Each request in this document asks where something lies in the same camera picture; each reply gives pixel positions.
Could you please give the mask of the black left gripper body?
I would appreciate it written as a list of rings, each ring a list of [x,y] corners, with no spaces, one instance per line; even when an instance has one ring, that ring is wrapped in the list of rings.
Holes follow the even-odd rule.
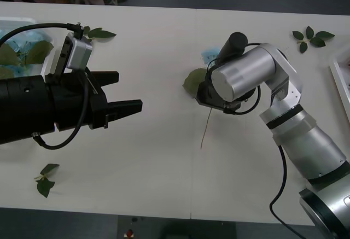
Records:
[[[109,72],[70,72],[48,74],[45,82],[54,108],[54,124],[59,131],[77,126],[84,104],[87,82],[87,108],[82,125],[91,129],[108,128],[108,102],[102,86],[109,84]]]

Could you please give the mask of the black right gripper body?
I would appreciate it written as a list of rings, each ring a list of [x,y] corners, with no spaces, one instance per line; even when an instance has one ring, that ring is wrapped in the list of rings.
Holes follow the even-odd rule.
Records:
[[[196,100],[199,105],[223,111],[226,102],[218,95],[213,85],[205,80],[199,84]]]

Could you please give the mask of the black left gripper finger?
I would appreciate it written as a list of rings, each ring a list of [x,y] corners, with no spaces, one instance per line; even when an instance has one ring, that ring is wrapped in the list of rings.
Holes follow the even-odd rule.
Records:
[[[96,87],[101,88],[117,83],[119,81],[119,73],[117,71],[95,71],[94,78]]]
[[[141,100],[116,101],[108,103],[108,122],[116,121],[142,111]]]

